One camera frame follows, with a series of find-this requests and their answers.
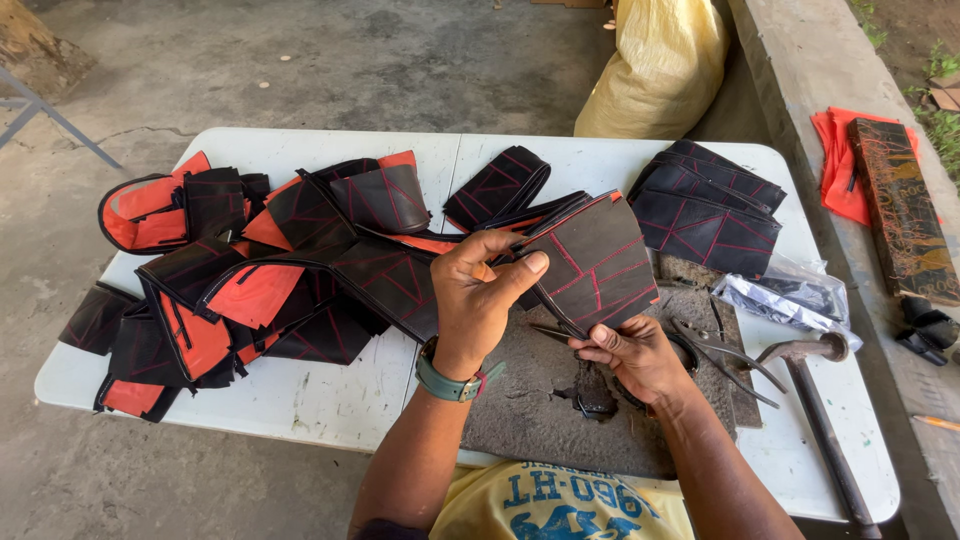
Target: hammer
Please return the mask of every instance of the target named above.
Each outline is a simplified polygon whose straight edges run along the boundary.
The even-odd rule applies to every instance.
[[[863,500],[863,494],[856,485],[850,464],[847,463],[843,450],[840,449],[840,441],[837,440],[837,434],[827,417],[827,410],[824,408],[823,400],[820,399],[820,393],[817,392],[817,385],[813,382],[810,368],[806,365],[807,355],[820,355],[833,362],[842,362],[849,353],[850,345],[847,339],[831,331],[820,336],[817,341],[793,340],[775,343],[767,347],[756,361],[762,365],[780,356],[786,362],[790,378],[793,379],[793,385],[796,386],[797,394],[800,396],[800,403],[804,406],[806,420],[813,428],[820,454],[827,463],[830,478],[833,480],[834,488],[840,494],[847,517],[857,528],[860,538],[882,538],[879,527],[870,517],[870,510]]]

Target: fingernail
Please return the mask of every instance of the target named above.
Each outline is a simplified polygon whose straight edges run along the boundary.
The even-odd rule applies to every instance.
[[[535,251],[534,253],[523,258],[523,261],[527,263],[527,267],[530,268],[535,274],[538,274],[540,270],[546,266],[548,258],[546,253],[542,251]]]

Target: concrete ledge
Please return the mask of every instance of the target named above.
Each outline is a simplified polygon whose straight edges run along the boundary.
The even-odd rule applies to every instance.
[[[956,434],[911,423],[909,415],[960,415],[960,366],[936,368],[894,342],[900,307],[884,287],[870,232],[820,206],[824,153],[809,116],[836,106],[897,118],[918,134],[922,130],[842,0],[730,0],[730,5],[774,146],[787,159],[830,274],[848,284],[853,330],[866,343],[857,356],[900,481],[907,530],[913,538],[958,538]],[[925,135],[920,153],[958,264],[956,188]]]

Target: dirt ground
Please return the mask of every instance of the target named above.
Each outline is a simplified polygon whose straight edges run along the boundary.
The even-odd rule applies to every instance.
[[[924,67],[937,39],[947,53],[960,52],[960,0],[875,0],[874,6],[873,23],[888,33],[876,53],[901,89],[926,87]]]

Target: plastic bag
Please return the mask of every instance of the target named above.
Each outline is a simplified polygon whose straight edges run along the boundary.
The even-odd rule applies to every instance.
[[[822,260],[798,264],[774,254],[766,273],[757,281],[727,274],[713,284],[712,294],[731,306],[802,330],[843,334],[851,351],[863,340],[850,331],[847,288],[824,273]]]
[[[620,0],[617,51],[573,135],[683,137],[723,83],[729,44],[710,0]]]

